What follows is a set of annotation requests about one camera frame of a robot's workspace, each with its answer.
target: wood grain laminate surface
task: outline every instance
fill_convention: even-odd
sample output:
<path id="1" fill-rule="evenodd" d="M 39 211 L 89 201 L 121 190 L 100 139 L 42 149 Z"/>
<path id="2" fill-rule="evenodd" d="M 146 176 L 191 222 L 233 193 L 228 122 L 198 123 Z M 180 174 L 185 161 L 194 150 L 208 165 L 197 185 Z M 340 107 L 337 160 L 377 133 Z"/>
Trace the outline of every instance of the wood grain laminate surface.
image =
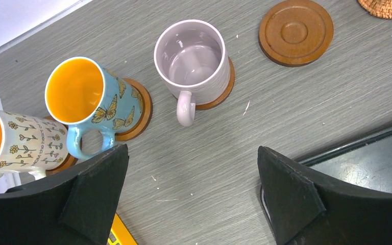
<path id="1" fill-rule="evenodd" d="M 333 19 L 333 41 L 315 62 L 288 68 L 258 44 L 260 21 L 279 2 L 94 0 L 0 54 L 3 107 L 47 116 L 47 78 L 73 56 L 138 80 L 154 113 L 146 131 L 126 142 L 130 166 L 117 210 L 136 241 L 275 244 L 258 200 L 258 147 L 296 159 L 392 124 L 392 20 L 353 0 L 316 1 Z M 236 79 L 224 103 L 197 111 L 184 128 L 153 51 L 167 27 L 191 18 L 219 29 Z M 98 132 L 83 138 L 87 152 L 100 145 Z"/>

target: butterfly mug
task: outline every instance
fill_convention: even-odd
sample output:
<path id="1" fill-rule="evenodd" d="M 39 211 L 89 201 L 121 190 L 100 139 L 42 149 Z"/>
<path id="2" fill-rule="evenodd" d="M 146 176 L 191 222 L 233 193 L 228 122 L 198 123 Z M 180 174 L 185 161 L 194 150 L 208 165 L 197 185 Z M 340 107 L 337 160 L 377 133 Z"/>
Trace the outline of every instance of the butterfly mug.
<path id="1" fill-rule="evenodd" d="M 93 157 L 81 150 L 83 134 L 100 131 L 105 151 L 114 146 L 115 134 L 133 128 L 143 112 L 138 90 L 86 57 L 59 64 L 47 81 L 44 99 L 50 115 L 68 125 L 68 151 L 83 160 Z"/>

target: wooden coaster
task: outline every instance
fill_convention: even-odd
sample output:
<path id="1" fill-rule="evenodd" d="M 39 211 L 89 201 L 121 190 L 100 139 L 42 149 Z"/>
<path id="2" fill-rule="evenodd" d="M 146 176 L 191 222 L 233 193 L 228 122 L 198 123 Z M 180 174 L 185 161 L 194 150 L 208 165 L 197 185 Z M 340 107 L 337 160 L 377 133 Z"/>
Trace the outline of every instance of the wooden coaster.
<path id="1" fill-rule="evenodd" d="M 333 39 L 330 14 L 309 0 L 286 0 L 262 19 L 259 43 L 272 61 L 289 67 L 318 59 Z"/>
<path id="2" fill-rule="evenodd" d="M 226 87 L 225 91 L 218 97 L 216 98 L 213 102 L 203 104 L 203 105 L 196 105 L 196 110 L 208 110 L 211 108 L 214 108 L 218 105 L 220 105 L 223 101 L 226 100 L 226 98 L 230 95 L 232 88 L 234 87 L 235 83 L 235 68 L 234 64 L 232 64 L 231 58 L 229 58 L 229 66 L 231 67 L 231 76 L 229 79 L 228 86 Z"/>
<path id="3" fill-rule="evenodd" d="M 143 111 L 142 116 L 134 127 L 126 132 L 115 134 L 115 140 L 117 141 L 127 141 L 141 134 L 147 128 L 153 115 L 153 101 L 148 90 L 133 79 L 124 78 L 124 80 L 139 91 L 143 99 Z"/>
<path id="4" fill-rule="evenodd" d="M 52 121 L 56 121 L 52 116 L 47 116 L 44 119 L 49 119 L 49 120 L 52 120 Z M 69 168 L 71 166 L 74 166 L 77 161 L 78 161 L 77 158 L 73 157 L 72 155 L 70 155 L 70 153 L 68 153 L 67 157 L 62 162 L 62 164 L 59 165 L 58 167 L 54 168 L 54 169 L 46 170 L 46 175 L 50 176 L 50 175 L 55 174 L 57 172 L 63 171 L 63 170 L 65 170 L 65 169 L 67 169 L 67 168 Z"/>
<path id="5" fill-rule="evenodd" d="M 392 19 L 392 0 L 358 0 L 358 3 L 373 16 Z"/>

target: woven basket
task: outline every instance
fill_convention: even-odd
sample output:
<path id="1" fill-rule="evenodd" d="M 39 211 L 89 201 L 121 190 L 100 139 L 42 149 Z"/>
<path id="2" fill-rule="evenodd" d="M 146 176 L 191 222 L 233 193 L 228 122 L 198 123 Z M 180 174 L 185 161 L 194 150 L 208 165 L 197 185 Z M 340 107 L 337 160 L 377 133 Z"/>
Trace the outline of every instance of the woven basket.
<path id="1" fill-rule="evenodd" d="M 392 19 L 392 0 L 358 0 L 358 2 L 371 15 Z"/>

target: mug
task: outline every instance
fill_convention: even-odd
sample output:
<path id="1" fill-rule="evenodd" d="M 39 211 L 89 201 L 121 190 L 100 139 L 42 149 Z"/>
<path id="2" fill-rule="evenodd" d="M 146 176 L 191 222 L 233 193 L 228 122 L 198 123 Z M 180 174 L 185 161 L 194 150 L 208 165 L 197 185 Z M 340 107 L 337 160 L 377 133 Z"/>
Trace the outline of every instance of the mug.
<path id="1" fill-rule="evenodd" d="M 93 157 L 81 150 L 83 134 L 100 131 L 105 151 L 114 146 L 115 133 L 132 129 L 144 110 L 137 89 L 86 57 L 59 64 L 47 81 L 44 99 L 50 115 L 68 125 L 68 151 L 83 160 Z"/>
<path id="2" fill-rule="evenodd" d="M 177 118 L 185 127 L 193 123 L 196 109 L 216 106 L 232 90 L 235 76 L 225 42 L 207 22 L 190 19 L 167 28 L 157 40 L 154 63 L 178 98 Z"/>
<path id="3" fill-rule="evenodd" d="M 45 177 L 68 156 L 66 135 L 56 121 L 0 111 L 0 177 L 10 172 Z"/>

